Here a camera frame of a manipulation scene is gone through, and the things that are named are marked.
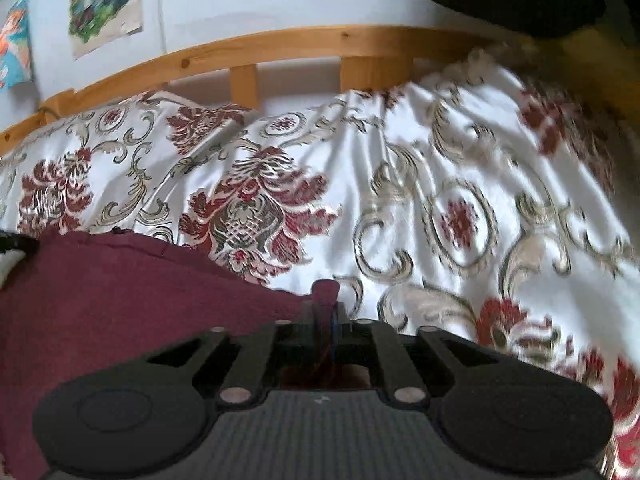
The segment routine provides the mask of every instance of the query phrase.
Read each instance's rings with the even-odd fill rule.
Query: cartoon poster
[[[74,59],[140,28],[141,0],[71,0],[69,36]]]
[[[31,49],[27,0],[10,10],[0,30],[0,89],[31,81]]]

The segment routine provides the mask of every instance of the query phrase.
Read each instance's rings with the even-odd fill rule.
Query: bed
[[[131,229],[291,292],[333,278],[353,318],[594,388],[615,419],[603,475],[640,478],[638,60],[590,29],[535,47],[590,106],[539,80],[526,38],[345,25],[168,54],[0,136],[0,228]],[[340,94],[260,115],[258,63],[331,56]],[[415,59],[449,65],[411,82]],[[234,104],[164,86],[227,68]]]

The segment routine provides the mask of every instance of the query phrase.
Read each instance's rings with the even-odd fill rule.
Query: gray textured panel
[[[71,480],[56,473],[52,480]],[[427,417],[375,392],[271,392],[220,417],[202,446],[145,480],[511,480],[453,453]],[[556,480],[602,480],[593,471]]]

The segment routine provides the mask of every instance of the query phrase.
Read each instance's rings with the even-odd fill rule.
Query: maroon fabric
[[[16,480],[46,464],[31,413],[50,388],[211,326],[252,332],[302,298],[244,282],[205,256],[133,233],[46,235],[0,291],[0,453]],[[338,284],[316,282],[329,319]]]

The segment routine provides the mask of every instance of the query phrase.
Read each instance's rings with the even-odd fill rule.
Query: white bedspread
[[[278,117],[152,92],[4,156],[0,226],[129,228],[293,292],[334,277],[354,318],[438,325],[588,384],[616,421],[606,477],[637,478],[639,263],[606,133],[540,92],[482,52]]]

